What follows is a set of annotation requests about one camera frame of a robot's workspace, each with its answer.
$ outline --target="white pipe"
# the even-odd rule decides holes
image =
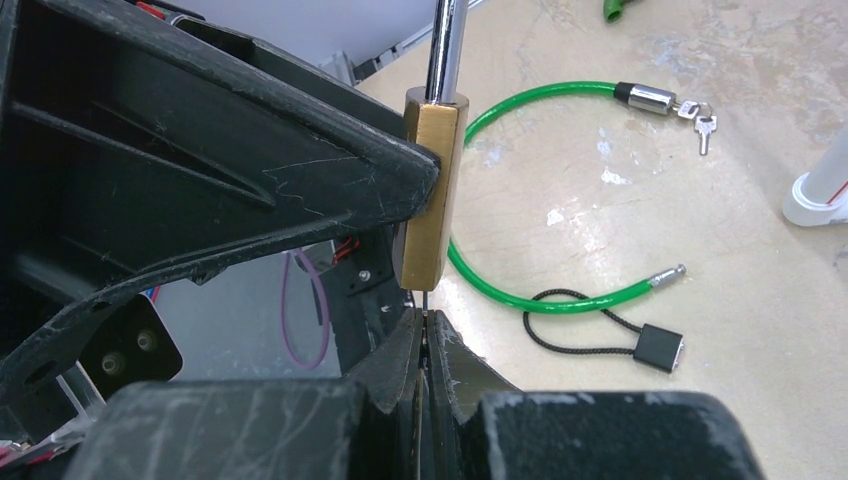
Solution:
[[[783,215],[802,227],[848,223],[848,124],[819,163],[795,181]]]

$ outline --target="black plastic housing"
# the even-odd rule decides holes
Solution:
[[[438,162],[399,115],[194,28],[121,0],[0,0],[0,409],[144,289],[426,205]]]

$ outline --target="key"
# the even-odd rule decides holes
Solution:
[[[678,117],[686,120],[694,120],[695,116],[701,111],[701,104],[692,100],[686,100],[679,106],[675,106],[675,110]]]
[[[698,115],[695,117],[695,132],[699,137],[701,137],[701,144],[698,151],[701,156],[709,153],[710,135],[712,135],[716,130],[718,130],[718,123],[716,122],[715,115],[710,117]]]

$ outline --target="green cable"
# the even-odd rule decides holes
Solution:
[[[604,0],[604,19],[612,23],[624,13],[624,0]]]
[[[528,103],[559,95],[601,95],[612,98],[614,91],[614,83],[564,82],[545,85],[543,87],[521,92],[486,110],[482,115],[471,122],[465,130],[465,146],[467,147],[471,142],[471,139],[480,133],[481,130],[492,124],[492,122],[502,117],[507,112],[523,105],[527,105]],[[451,263],[453,263],[453,266],[459,274],[483,295],[486,295],[492,300],[509,307],[532,313],[583,313],[610,308],[614,305],[633,300],[640,295],[644,295],[650,292],[654,287],[661,286],[670,280],[678,278],[686,271],[681,265],[676,269],[666,270],[665,272],[648,277],[617,292],[596,298],[587,298],[585,300],[572,302],[540,302],[511,295],[497,289],[480,278],[480,276],[477,275],[477,273],[462,258],[462,255],[460,255],[459,249],[456,246],[456,241],[453,238],[451,238],[450,246],[448,247],[448,258],[450,258]]]

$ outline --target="purple wire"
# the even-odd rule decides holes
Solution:
[[[318,306],[321,310],[321,349],[318,350],[318,356],[312,362],[306,363],[297,358],[289,342],[289,333],[286,327],[286,284],[289,278],[289,267],[291,266],[292,255],[300,257],[300,261],[306,268],[306,273],[312,279],[312,287],[315,288],[315,293],[318,295]],[[294,252],[286,253],[286,259],[283,263],[283,293],[280,298],[280,323],[283,327],[283,345],[286,353],[295,365],[303,370],[312,370],[324,361],[327,356],[327,346],[330,343],[330,308],[327,305],[327,292],[324,291],[324,284],[321,283],[321,277],[318,276],[318,271],[315,270],[315,265],[309,260],[309,257],[303,253],[303,249],[298,248]]]

